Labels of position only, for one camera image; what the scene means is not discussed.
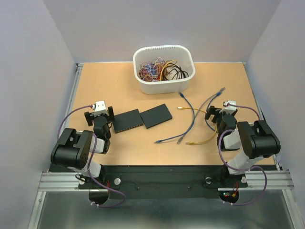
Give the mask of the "black network switch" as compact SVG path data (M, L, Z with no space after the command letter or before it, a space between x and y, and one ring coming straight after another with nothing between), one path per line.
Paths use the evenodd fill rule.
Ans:
M152 128L173 118L166 104L141 112L140 116L146 129Z
M143 125L142 118L138 109L114 116L114 132L120 133Z

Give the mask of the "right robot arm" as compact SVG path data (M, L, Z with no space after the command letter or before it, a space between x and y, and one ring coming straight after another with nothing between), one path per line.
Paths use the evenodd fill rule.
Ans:
M210 106L205 115L206 120L212 116L212 122L216 124L218 151L224 163L219 180L224 186L230 186L237 175L257 167L257 162L278 154L281 149L278 137L265 120L238 122L235 118L238 108L256 112L253 108L236 105L234 101L226 101L224 108Z

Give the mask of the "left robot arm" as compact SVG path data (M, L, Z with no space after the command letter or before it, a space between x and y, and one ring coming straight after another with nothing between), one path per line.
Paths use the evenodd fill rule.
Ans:
M62 125L67 118L76 111L91 108L93 111L85 112L84 116L88 126L93 131L77 131L65 128ZM93 162L93 153L106 154L110 147L110 124L114 122L114 113L111 106L107 107L104 101L77 108L67 114L61 122L57 143L51 153L51 163L72 169L85 177L90 177L90 183L101 188L106 183L106 176L102 165Z

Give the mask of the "white plastic bin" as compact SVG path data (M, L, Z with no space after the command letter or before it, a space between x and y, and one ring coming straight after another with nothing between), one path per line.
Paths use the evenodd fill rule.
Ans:
M140 48L133 55L133 68L145 94L183 91L195 75L191 53L181 45Z

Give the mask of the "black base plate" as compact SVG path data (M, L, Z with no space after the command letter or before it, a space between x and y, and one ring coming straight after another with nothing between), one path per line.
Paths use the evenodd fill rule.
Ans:
M106 189L106 192L87 192L89 200L103 204L109 199L171 199L171 198L221 198L237 202L240 187L248 187L245 173L237 176L221 177L221 165L205 166L104 166L105 179L98 182L76 173L80 189ZM264 176L267 186L266 171L277 171L275 166L254 168ZM67 168L52 165L51 171L73 172Z

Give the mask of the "aluminium frame rail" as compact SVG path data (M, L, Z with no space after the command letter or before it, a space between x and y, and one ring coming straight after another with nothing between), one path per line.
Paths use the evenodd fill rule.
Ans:
M295 188L289 171L266 171L266 190L293 190ZM42 173L39 182L39 192L106 192L106 189L80 189L79 181L75 178L75 172L48 172ZM245 173L248 187L240 187L240 191L262 190L264 187L264 176L259 171Z

